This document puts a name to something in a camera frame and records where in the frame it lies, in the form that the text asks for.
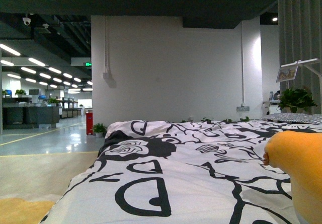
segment yellow rug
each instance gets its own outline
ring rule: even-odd
[[[0,223],[38,224],[54,203],[26,201],[21,198],[0,199]]]

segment duvet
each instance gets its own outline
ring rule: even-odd
[[[285,130],[322,132],[264,120],[113,123],[41,223],[298,224],[289,176],[262,163]]]

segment floor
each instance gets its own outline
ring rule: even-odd
[[[56,128],[4,130],[0,135],[0,199],[57,201],[74,176],[96,159],[104,138],[86,135],[86,117]]]

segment security camera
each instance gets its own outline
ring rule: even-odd
[[[28,14],[26,14],[26,16],[24,18],[22,18],[22,20],[24,21],[25,25],[30,25],[31,19],[28,18]]]

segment gray curtain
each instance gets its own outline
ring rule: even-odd
[[[322,60],[322,0],[278,0],[280,65],[297,60],[319,58]],[[312,67],[322,72],[322,63]],[[311,113],[321,113],[318,76],[299,67],[295,80],[289,82],[296,88],[308,88],[318,107]],[[281,82],[281,91],[288,87]]]

